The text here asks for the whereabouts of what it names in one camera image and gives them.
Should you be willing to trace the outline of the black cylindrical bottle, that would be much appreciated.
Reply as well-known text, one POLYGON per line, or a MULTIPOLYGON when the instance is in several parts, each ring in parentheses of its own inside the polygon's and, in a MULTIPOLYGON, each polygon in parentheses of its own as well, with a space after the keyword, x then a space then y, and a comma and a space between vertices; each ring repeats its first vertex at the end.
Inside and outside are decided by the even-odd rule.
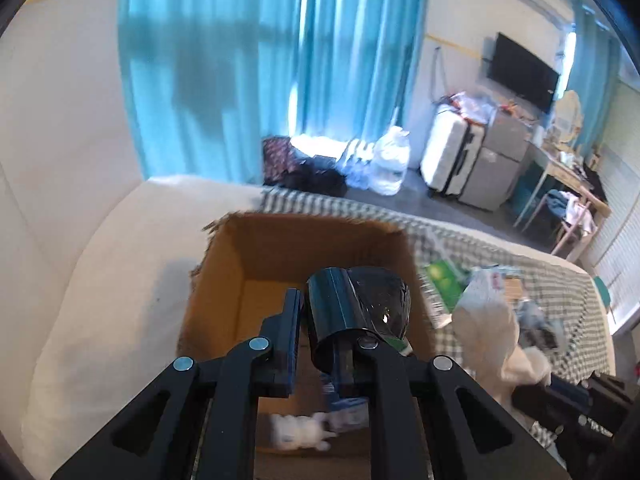
POLYGON ((307 304, 311 359, 324 374, 333 373, 344 341, 375 338, 409 352, 410 289, 391 270, 322 269, 307 282, 307 304))

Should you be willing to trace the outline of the white plush toy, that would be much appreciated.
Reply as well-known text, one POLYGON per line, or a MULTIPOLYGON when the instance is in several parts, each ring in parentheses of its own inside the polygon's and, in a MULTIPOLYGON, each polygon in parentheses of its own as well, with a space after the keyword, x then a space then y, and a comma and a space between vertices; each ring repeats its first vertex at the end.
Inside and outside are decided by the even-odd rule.
POLYGON ((329 451, 337 434, 326 428, 326 413, 270 416, 271 444, 280 451, 329 451))

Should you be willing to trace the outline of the checkered bed sheet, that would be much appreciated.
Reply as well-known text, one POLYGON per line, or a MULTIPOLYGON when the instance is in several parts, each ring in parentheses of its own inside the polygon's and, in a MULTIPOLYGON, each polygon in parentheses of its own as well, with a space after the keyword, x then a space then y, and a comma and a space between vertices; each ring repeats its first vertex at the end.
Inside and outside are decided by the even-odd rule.
POLYGON ((518 386, 560 376, 572 384, 613 373, 605 310, 590 276, 569 263, 482 232, 318 194, 268 188, 270 214, 388 222, 408 236, 435 348, 505 408, 518 386))

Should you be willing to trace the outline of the white plastic bag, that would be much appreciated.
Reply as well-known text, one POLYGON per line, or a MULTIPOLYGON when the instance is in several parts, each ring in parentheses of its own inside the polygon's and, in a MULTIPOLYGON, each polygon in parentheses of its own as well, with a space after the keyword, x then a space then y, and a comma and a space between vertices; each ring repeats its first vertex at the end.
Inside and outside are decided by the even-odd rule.
POLYGON ((549 385, 551 364, 536 347, 518 343, 515 301, 523 297, 520 272, 508 266, 477 268, 452 314, 463 366, 503 406, 518 386, 549 385))

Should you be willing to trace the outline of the green white medicine box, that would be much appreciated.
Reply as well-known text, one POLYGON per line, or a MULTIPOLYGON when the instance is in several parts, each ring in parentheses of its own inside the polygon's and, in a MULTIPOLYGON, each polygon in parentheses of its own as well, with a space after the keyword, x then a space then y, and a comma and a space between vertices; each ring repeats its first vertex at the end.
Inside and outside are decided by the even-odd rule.
POLYGON ((451 322, 454 309, 468 286, 471 273, 447 260, 435 260, 421 274, 426 312, 435 330, 451 322))

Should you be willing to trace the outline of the brown cardboard box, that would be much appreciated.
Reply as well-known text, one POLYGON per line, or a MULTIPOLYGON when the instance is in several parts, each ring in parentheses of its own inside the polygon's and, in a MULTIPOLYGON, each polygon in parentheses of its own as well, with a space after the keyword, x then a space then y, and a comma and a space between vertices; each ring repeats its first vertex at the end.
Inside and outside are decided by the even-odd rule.
MULTIPOLYGON (((409 286, 407 338, 414 354, 435 353, 435 335, 408 235, 391 223, 306 214, 230 214, 215 226, 205 256, 192 276, 178 352, 197 361, 225 356, 259 333, 264 318, 281 312, 288 289, 304 290, 314 272, 329 266, 382 266, 409 286)), ((255 476, 258 479, 367 479, 370 432, 346 432, 328 452, 277 450, 269 441, 274 414, 312 415, 328 406, 308 336, 300 336, 292 396, 260 399, 255 476)))

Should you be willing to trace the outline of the wooden chair with clothes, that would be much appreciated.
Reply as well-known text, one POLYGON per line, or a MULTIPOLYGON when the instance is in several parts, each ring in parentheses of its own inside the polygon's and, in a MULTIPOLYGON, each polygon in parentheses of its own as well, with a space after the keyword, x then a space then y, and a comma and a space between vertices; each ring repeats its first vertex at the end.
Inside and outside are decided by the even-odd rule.
POLYGON ((596 211, 584 196, 560 190, 544 194, 538 207, 538 210, 543 209, 558 225, 552 255, 577 261, 598 232, 596 211))

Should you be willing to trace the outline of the wooden dressing desk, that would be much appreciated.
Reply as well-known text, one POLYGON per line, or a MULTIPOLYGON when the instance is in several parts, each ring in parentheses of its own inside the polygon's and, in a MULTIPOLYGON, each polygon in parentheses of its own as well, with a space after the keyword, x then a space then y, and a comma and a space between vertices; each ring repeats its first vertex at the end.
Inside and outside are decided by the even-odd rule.
POLYGON ((585 238, 591 240, 600 230, 603 222, 612 214, 612 210, 605 200, 600 200, 600 198, 593 193, 593 185, 584 175, 582 166, 565 165, 561 162, 559 154, 553 154, 533 143, 527 145, 526 153, 520 165, 520 176, 524 176, 530 165, 539 167, 541 169, 541 175, 533 191, 529 194, 520 214, 516 217, 514 226, 519 226, 524 219, 529 220, 533 218, 529 209, 544 185, 544 181, 547 178, 553 178, 555 181, 558 181, 559 184, 564 185, 575 193, 579 197, 579 201, 594 212, 592 216, 594 229, 591 233, 582 236, 583 240, 585 238))

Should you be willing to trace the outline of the grey mini fridge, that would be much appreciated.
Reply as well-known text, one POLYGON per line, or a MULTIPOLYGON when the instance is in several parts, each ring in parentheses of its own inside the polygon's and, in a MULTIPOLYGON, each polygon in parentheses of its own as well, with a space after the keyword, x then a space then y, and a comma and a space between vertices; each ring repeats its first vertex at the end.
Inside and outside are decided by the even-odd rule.
POLYGON ((509 197, 529 139, 530 128, 525 122, 497 110, 459 196, 460 202, 487 211, 499 209, 509 197))

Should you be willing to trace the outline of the white suitcase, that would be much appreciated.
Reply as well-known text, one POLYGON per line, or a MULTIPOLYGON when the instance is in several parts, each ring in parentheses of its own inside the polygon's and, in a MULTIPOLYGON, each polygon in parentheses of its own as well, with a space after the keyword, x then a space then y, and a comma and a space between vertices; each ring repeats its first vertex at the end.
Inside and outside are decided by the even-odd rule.
POLYGON ((439 105, 420 162, 430 194, 459 196, 469 179, 484 140, 486 126, 450 105, 439 105))

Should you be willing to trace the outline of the oval vanity mirror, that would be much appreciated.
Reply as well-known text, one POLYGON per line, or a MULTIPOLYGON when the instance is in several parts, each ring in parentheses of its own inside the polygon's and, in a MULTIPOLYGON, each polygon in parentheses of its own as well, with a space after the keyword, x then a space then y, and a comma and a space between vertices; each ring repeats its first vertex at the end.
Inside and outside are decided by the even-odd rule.
POLYGON ((554 104, 551 131, 555 140, 562 144, 572 144, 582 130, 584 114, 582 103, 575 90, 566 90, 554 104))

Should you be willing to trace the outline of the large clear water jug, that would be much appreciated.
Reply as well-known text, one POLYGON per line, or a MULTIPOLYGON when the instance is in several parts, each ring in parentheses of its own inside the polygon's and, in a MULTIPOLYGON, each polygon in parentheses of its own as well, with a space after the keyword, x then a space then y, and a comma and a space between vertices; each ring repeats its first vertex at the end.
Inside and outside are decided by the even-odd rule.
POLYGON ((369 166, 369 188, 383 196, 399 192, 409 165, 409 133, 391 126, 374 144, 369 166))

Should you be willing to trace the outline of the dark patterned bag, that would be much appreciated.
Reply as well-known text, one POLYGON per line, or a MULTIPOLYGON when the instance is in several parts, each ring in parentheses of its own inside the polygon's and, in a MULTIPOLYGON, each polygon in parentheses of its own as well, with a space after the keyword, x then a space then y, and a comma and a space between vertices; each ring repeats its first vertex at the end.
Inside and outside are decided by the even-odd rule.
POLYGON ((276 185, 298 167, 296 151, 288 136, 262 140, 262 175, 265 185, 276 185))

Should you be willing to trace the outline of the blue window curtain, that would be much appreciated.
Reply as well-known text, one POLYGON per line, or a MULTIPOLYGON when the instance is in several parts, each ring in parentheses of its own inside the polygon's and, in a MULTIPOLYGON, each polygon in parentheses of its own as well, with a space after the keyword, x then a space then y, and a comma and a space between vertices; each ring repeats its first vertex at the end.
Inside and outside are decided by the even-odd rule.
POLYGON ((262 142, 372 143, 408 119, 427 0, 118 0, 145 178, 264 180, 262 142))

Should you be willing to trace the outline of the black wall television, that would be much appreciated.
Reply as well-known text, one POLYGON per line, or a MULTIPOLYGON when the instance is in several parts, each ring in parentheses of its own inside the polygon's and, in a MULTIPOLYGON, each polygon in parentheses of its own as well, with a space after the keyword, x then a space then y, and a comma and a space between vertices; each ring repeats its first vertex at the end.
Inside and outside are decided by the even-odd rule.
POLYGON ((548 114, 560 75, 532 52, 499 32, 487 77, 548 114))

